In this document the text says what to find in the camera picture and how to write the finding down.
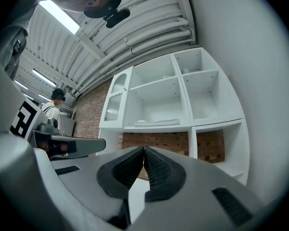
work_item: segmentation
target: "cabinet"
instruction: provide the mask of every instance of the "cabinet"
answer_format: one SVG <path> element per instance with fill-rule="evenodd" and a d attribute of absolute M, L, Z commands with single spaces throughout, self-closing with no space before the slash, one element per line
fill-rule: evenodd
<path fill-rule="evenodd" d="M 169 119 L 180 124 L 135 125 L 140 120 Z M 197 133 L 223 130 L 225 161 L 215 165 L 246 184 L 250 146 L 244 113 L 227 76 L 203 48 L 168 54 L 117 74 L 100 128 L 101 138 L 114 146 L 121 132 L 188 131 L 193 158 L 197 158 Z"/>

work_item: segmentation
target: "black and white logo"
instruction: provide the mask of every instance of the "black and white logo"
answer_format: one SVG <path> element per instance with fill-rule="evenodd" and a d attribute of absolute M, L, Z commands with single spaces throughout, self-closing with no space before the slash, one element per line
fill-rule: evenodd
<path fill-rule="evenodd" d="M 10 131 L 14 135 L 18 135 L 27 139 L 32 129 L 33 123 L 36 120 L 34 118 L 37 112 L 38 111 L 35 109 L 35 107 L 31 106 L 30 103 L 28 103 L 28 101 L 25 100 L 12 123 Z"/>

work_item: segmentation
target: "person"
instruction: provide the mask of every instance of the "person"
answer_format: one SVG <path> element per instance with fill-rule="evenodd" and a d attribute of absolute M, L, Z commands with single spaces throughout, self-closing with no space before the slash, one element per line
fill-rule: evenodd
<path fill-rule="evenodd" d="M 14 80 L 21 53 L 26 48 L 29 23 L 42 0 L 20 0 L 7 16 L 0 32 L 0 65 Z M 89 18 L 101 18 L 113 13 L 121 0 L 52 0 L 64 10 L 84 12 Z"/>
<path fill-rule="evenodd" d="M 48 119 L 56 119 L 59 123 L 60 119 L 60 110 L 58 106 L 62 105 L 65 101 L 64 91 L 60 88 L 56 88 L 51 96 L 51 100 L 42 106 L 42 111 L 48 117 Z"/>

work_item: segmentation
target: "fluorescent light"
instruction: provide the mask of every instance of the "fluorescent light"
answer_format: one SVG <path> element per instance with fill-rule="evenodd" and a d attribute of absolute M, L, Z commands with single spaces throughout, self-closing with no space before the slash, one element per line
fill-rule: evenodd
<path fill-rule="evenodd" d="M 26 90 L 28 90 L 27 87 L 25 87 L 23 84 L 20 84 L 17 80 L 15 80 L 15 83 L 18 84 L 18 85 L 20 85 L 21 87 L 25 88 Z"/>
<path fill-rule="evenodd" d="M 42 96 L 42 95 L 40 95 L 40 94 L 39 94 L 39 96 L 40 96 L 41 98 L 43 98 L 43 99 L 46 99 L 46 100 L 50 101 L 50 99 L 45 98 L 44 96 Z"/>
<path fill-rule="evenodd" d="M 38 71 L 35 69 L 32 69 L 32 72 L 40 77 L 41 79 L 45 80 L 47 83 L 51 84 L 53 87 L 56 87 L 56 83 L 53 83 L 51 80 L 47 79 L 45 76 L 41 75 Z"/>
<path fill-rule="evenodd" d="M 75 34 L 80 26 L 54 2 L 50 0 L 41 1 L 39 4 L 61 22 L 72 34 Z"/>
<path fill-rule="evenodd" d="M 31 98 L 30 96 L 28 96 L 27 94 L 24 94 L 27 98 L 34 100 L 33 98 Z"/>

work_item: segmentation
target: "ceiling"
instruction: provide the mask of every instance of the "ceiling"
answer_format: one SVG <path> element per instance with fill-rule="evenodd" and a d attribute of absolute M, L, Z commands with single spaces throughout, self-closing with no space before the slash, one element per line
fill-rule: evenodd
<path fill-rule="evenodd" d="M 36 69 L 67 91 L 66 105 L 70 106 L 81 94 L 124 68 L 196 43 L 188 0 L 122 0 L 119 9 L 124 7 L 130 9 L 130 17 L 112 29 L 102 18 L 67 12 L 80 25 L 73 35 L 39 5 L 16 76 L 28 87 L 23 93 L 40 103 L 45 100 L 39 94 L 51 96 L 54 87 L 34 75 L 32 69 Z M 126 46 L 131 39 L 145 34 Z"/>

